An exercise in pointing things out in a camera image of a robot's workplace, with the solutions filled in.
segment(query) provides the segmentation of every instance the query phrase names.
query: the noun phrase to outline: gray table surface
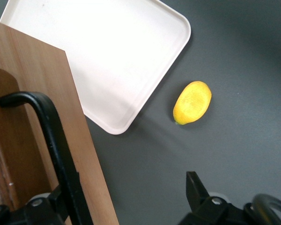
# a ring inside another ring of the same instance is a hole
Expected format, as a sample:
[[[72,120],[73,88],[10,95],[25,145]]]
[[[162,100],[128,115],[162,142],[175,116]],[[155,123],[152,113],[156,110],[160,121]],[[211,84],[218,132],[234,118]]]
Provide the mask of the gray table surface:
[[[189,20],[189,43],[125,133],[87,119],[119,223],[177,224],[190,211],[186,171],[239,208],[258,193],[281,199],[281,1],[163,2]],[[173,106],[196,80],[210,107],[178,126]]]

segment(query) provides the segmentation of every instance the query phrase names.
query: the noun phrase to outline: wooden board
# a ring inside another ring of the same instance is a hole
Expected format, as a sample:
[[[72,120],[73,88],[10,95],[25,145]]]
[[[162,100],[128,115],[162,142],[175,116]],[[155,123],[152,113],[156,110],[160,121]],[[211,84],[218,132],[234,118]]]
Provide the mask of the wooden board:
[[[95,225],[117,225],[106,182],[78,99],[66,53],[0,23],[0,69],[21,91],[39,91],[55,104]],[[28,118],[51,189],[58,182],[33,110]]]

